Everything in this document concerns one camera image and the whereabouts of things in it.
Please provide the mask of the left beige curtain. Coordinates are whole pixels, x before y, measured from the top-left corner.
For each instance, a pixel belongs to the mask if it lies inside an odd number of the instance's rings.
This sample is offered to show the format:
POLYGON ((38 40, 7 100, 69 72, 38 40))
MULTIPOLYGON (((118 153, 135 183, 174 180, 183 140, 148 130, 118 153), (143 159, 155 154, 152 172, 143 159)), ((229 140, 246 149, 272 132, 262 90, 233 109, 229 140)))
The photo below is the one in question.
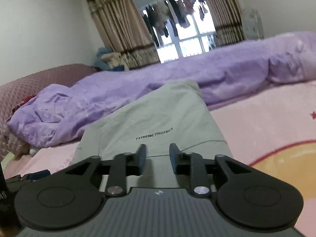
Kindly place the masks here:
POLYGON ((104 45, 139 69, 160 62, 154 41, 134 0, 86 0, 104 45))

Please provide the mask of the right beige curtain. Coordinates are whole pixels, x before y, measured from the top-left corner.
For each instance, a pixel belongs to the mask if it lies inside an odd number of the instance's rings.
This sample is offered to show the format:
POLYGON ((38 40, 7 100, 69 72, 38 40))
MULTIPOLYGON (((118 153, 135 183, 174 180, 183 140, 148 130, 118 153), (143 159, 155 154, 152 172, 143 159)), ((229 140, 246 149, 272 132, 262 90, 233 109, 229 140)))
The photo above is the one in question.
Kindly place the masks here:
POLYGON ((237 0, 206 0, 210 9, 220 46, 245 40, 241 8, 237 0))

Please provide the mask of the window with hanging laundry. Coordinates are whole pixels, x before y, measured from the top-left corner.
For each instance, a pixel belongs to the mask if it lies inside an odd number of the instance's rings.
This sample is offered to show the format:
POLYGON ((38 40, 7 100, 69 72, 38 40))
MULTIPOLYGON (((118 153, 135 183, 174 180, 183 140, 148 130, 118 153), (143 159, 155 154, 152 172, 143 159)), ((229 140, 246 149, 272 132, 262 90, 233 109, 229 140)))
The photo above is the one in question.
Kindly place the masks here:
POLYGON ((215 49, 215 26, 206 0, 134 0, 162 63, 215 49))

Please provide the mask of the beige curtain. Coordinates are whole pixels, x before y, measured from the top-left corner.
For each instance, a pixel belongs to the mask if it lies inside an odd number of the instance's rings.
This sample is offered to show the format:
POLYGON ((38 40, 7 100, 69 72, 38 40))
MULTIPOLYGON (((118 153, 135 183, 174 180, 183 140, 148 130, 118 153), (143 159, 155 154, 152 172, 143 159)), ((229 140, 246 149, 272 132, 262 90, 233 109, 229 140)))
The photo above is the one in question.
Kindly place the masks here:
POLYGON ((241 8, 237 0, 206 0, 210 9, 220 46, 245 40, 241 8))
POLYGON ((134 0, 86 0, 104 45, 139 69, 160 62, 154 41, 134 0))

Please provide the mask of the pink cartoon bed sheet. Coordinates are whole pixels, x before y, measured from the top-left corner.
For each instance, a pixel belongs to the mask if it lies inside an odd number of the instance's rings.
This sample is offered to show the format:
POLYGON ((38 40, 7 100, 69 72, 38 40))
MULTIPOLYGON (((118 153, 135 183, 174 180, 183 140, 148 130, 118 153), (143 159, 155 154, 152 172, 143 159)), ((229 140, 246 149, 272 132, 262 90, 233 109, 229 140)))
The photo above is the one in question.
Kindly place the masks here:
MULTIPOLYGON (((315 236, 315 82, 274 87, 210 113, 232 158, 300 191, 304 208, 296 229, 315 236)), ((42 148, 36 155, 11 160, 4 176, 56 173, 74 164, 79 143, 42 148)))

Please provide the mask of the pile of plush toys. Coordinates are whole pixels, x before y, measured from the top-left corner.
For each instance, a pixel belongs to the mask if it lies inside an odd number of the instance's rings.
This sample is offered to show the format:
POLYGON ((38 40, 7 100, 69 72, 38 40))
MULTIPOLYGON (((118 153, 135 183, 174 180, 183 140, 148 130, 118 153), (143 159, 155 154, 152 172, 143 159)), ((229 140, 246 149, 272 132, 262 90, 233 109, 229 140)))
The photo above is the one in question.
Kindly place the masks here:
POLYGON ((98 49, 93 66, 99 71, 121 72, 129 70, 122 55, 106 47, 98 49))

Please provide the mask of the purple duvet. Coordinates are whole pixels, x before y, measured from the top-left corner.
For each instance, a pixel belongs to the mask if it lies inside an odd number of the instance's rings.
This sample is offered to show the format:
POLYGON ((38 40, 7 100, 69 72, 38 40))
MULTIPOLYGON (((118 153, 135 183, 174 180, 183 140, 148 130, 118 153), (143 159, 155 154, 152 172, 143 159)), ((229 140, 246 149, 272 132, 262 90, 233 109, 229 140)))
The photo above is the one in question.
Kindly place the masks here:
POLYGON ((37 148, 67 143, 85 127, 167 82, 193 80, 210 108, 271 86, 315 79, 315 32, 284 33, 138 70, 102 71, 71 87, 51 84, 19 108, 7 125, 37 148))

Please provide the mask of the maroon quilted headboard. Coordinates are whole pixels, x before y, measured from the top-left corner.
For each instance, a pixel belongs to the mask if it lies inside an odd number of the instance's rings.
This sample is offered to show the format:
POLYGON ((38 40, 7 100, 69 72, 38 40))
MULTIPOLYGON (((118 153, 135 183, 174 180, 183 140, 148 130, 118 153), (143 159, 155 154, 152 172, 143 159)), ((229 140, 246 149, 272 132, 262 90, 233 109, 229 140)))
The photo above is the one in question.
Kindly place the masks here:
POLYGON ((36 72, 1 85, 1 159, 10 153, 7 120, 12 116, 13 108, 51 84, 71 87, 95 72, 94 67, 85 64, 70 64, 36 72))

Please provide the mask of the white standing fan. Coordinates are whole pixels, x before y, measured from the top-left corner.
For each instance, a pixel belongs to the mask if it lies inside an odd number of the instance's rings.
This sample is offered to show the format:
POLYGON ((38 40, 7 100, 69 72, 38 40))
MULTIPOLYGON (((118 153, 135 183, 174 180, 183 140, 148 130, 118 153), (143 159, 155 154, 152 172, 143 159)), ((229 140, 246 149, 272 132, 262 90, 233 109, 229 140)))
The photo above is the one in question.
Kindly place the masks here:
POLYGON ((263 39, 263 25, 259 11, 254 8, 242 9, 242 28, 247 40, 263 39))

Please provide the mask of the brown plush toy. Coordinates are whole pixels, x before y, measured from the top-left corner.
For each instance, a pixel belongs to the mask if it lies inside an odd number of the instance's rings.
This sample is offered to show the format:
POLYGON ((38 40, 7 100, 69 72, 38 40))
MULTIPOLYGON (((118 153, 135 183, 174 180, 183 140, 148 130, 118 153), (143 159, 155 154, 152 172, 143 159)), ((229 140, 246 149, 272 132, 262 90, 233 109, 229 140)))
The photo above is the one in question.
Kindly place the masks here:
POLYGON ((8 150, 14 154, 14 159, 17 161, 30 154, 31 145, 10 131, 8 134, 8 150))

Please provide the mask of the grey and black jacket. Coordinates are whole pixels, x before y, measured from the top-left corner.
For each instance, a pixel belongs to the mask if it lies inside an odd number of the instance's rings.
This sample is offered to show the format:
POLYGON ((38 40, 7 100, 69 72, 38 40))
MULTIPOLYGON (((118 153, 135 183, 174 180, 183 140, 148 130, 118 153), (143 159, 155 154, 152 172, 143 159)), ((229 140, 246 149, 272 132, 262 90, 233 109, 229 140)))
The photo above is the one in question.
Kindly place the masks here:
POLYGON ((103 160, 147 147, 142 176, 127 178, 128 187, 185 187, 188 180, 176 176, 171 167, 169 146, 212 159, 231 156, 229 146, 192 80, 164 84, 159 89, 88 125, 72 163, 90 156, 103 160))

